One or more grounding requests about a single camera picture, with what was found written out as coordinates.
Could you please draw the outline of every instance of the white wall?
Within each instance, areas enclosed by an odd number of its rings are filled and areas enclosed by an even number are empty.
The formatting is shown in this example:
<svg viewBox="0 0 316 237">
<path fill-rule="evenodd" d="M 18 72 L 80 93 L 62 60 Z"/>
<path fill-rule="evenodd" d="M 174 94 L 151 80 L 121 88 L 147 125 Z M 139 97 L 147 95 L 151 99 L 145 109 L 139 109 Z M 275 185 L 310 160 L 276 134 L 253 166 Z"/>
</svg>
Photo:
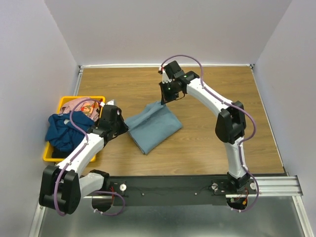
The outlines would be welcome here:
<svg viewBox="0 0 316 237">
<path fill-rule="evenodd" d="M 45 0 L 80 65 L 255 63 L 291 0 Z"/>
<path fill-rule="evenodd" d="M 316 233 L 316 1 L 293 0 L 254 72 L 285 169 L 298 175 Z"/>
<path fill-rule="evenodd" d="M 74 90 L 77 64 L 43 0 L 0 7 L 0 236 L 28 236 L 49 115 Z"/>
</svg>

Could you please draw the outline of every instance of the gray-blue folded cloth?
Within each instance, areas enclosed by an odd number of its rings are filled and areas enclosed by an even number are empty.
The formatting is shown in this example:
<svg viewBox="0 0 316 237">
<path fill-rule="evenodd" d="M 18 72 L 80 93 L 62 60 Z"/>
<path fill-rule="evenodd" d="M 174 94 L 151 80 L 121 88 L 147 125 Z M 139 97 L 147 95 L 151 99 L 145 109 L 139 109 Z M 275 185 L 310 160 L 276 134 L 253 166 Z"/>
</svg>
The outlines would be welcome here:
<svg viewBox="0 0 316 237">
<path fill-rule="evenodd" d="M 144 154 L 182 128 L 182 123 L 160 101 L 148 104 L 144 111 L 125 120 L 128 133 Z"/>
</svg>

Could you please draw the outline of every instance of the wooden table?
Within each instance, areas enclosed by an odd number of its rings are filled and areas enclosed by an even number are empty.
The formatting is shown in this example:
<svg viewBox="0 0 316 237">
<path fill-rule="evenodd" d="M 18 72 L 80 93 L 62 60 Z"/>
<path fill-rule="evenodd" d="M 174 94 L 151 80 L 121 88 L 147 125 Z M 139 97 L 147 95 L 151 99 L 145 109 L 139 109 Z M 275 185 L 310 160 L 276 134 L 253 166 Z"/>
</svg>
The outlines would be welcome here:
<svg viewBox="0 0 316 237">
<path fill-rule="evenodd" d="M 199 68 L 184 68 L 200 74 Z M 244 144 L 245 159 L 253 173 L 283 173 L 283 167 L 249 67 L 204 68 L 204 81 L 232 101 L 239 100 L 255 118 L 256 136 Z M 124 118 L 140 113 L 161 99 L 157 68 L 85 69 L 78 95 L 115 99 Z M 228 162 L 224 145 L 215 135 L 216 116 L 187 95 L 167 104 L 183 124 L 148 155 L 143 155 L 126 133 L 111 141 L 85 171 L 100 169 L 110 175 L 224 174 Z M 247 119 L 246 136 L 252 132 Z"/>
</svg>

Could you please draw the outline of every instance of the yellow basket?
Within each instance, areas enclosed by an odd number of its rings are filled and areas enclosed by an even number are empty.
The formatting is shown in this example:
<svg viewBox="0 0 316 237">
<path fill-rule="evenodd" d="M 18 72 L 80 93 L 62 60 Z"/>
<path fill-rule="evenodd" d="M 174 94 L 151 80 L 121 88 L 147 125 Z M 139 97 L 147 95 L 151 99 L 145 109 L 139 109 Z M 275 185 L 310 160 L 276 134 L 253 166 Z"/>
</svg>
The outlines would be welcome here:
<svg viewBox="0 0 316 237">
<path fill-rule="evenodd" d="M 82 98 L 82 97 L 90 97 L 92 99 L 96 99 L 96 100 L 101 100 L 105 103 L 105 97 L 104 96 L 64 96 L 60 99 L 59 101 L 59 105 L 58 105 L 58 109 L 57 109 L 57 114 L 59 113 L 61 107 L 66 104 L 67 102 L 77 99 L 77 98 Z M 51 144 L 49 142 L 46 143 L 45 146 L 45 151 L 44 151 L 44 155 L 43 155 L 43 160 L 44 161 L 49 161 L 49 162 L 61 162 L 64 160 L 64 158 L 52 158 L 51 155 L 53 153 L 54 148 L 51 146 Z M 95 162 L 96 160 L 96 155 L 91 159 L 91 162 Z"/>
</svg>

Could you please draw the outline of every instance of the blue cloth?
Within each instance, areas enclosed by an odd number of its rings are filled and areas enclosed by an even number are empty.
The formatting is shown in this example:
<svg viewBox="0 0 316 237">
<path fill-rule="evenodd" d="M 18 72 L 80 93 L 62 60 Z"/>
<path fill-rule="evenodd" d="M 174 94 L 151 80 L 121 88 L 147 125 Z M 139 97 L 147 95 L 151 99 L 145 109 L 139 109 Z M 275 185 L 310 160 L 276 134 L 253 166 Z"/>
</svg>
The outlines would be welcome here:
<svg viewBox="0 0 316 237">
<path fill-rule="evenodd" d="M 45 136 L 45 141 L 49 141 L 53 147 L 62 152 L 72 152 L 84 138 L 84 135 L 71 124 L 69 115 L 70 113 L 54 114 L 48 118 L 50 126 Z M 94 121 L 82 111 L 73 113 L 73 121 L 86 132 L 94 124 Z"/>
<path fill-rule="evenodd" d="M 182 128 L 182 123 L 160 101 L 148 104 L 144 111 L 125 120 L 128 133 L 144 154 Z"/>
</svg>

